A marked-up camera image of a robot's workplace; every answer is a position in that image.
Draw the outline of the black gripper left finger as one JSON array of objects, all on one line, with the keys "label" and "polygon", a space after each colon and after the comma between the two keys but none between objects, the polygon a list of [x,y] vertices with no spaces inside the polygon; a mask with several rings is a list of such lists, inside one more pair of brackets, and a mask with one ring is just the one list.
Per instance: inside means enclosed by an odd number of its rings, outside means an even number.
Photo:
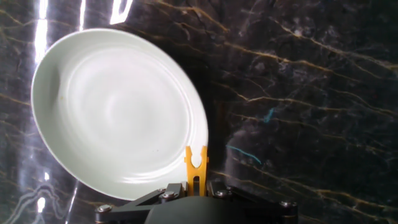
[{"label": "black gripper left finger", "polygon": [[187,196],[187,183],[168,184],[120,207],[110,204],[95,209],[95,223],[144,223],[156,206]]}]

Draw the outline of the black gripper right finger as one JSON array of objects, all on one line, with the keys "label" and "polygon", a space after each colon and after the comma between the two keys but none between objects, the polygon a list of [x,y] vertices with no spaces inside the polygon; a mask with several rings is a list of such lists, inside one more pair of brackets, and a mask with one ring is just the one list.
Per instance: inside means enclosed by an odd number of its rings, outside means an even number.
[{"label": "black gripper right finger", "polygon": [[242,211],[249,223],[297,224],[296,202],[271,202],[221,181],[206,183],[207,196],[231,202]]}]

